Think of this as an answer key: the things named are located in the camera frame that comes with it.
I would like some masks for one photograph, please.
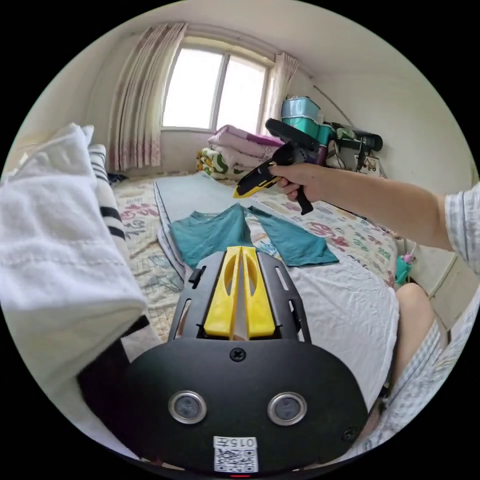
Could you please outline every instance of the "qr code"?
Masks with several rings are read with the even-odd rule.
[[[256,449],[216,448],[215,471],[231,473],[258,472]]]

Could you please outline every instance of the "pink curtain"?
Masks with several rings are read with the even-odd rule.
[[[118,79],[108,128],[109,169],[161,167],[160,121],[169,69],[186,23],[148,28]]]
[[[263,125],[268,119],[281,120],[282,102],[289,92],[290,83],[298,67],[299,61],[288,53],[277,53],[275,56],[275,67],[270,78]]]

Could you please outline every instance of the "window frame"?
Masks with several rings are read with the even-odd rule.
[[[269,64],[267,64],[267,62],[262,62],[256,59],[252,59],[248,55],[242,54],[240,52],[230,53],[226,49],[215,47],[215,46],[195,44],[195,43],[185,43],[185,44],[182,43],[180,44],[179,48],[175,52],[170,69],[168,71],[168,76],[165,83],[164,97],[163,97],[164,107],[165,107],[165,101],[167,100],[167,95],[169,93],[170,83],[172,81],[172,76],[174,74],[175,66],[177,65],[177,60],[179,58],[180,52],[183,49],[199,50],[201,52],[209,52],[212,54],[222,55],[220,68],[218,70],[218,77],[215,83],[215,94],[213,96],[212,106],[210,110],[210,125],[208,128],[195,128],[191,126],[164,126],[163,125],[164,110],[162,110],[161,119],[160,119],[160,130],[162,132],[194,132],[194,133],[214,134],[217,131],[216,126],[217,126],[217,121],[218,121],[218,116],[220,111],[220,102],[222,100],[222,92],[224,88],[225,77],[227,75],[227,67],[229,65],[230,58],[237,57],[237,58],[246,60],[252,64],[261,66],[265,69],[265,75],[263,77],[263,87],[262,87],[261,98],[260,98],[260,109],[258,110],[258,118],[256,121],[256,132],[254,132],[256,134],[260,134],[263,128],[262,122],[265,115],[265,108],[266,108],[266,103],[268,98],[267,90],[269,89],[269,83],[270,83],[270,78],[272,77],[273,68]]]

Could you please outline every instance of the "floral bedsheet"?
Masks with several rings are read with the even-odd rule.
[[[394,286],[397,243],[378,226],[323,201],[316,202],[311,213],[301,216],[298,204],[289,201],[274,188],[260,191],[252,198],[309,232],[324,237],[329,245],[346,253],[389,287]]]
[[[186,172],[168,175],[185,175]],[[175,307],[183,289],[183,280],[172,267],[159,245],[157,230],[160,223],[155,199],[154,180],[159,175],[125,180],[113,191],[125,228],[130,251],[130,269],[148,301],[147,316],[163,341],[167,340]],[[222,180],[234,186],[231,180]],[[256,193],[253,198],[290,218],[315,235],[324,237],[333,247],[346,253],[364,268],[370,270],[393,287],[397,265],[397,244],[381,228],[324,202],[301,216],[300,208],[275,188]],[[248,223],[256,247],[277,256],[275,247],[263,229],[255,228],[254,219]]]

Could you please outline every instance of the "pink blanket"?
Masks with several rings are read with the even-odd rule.
[[[275,151],[284,143],[279,138],[254,135],[232,125],[225,125],[208,139],[208,144],[216,151],[218,151],[217,147],[227,149],[231,161],[237,166],[252,168],[262,161],[271,159]],[[240,154],[238,158],[232,158],[232,156],[235,157],[235,151]]]

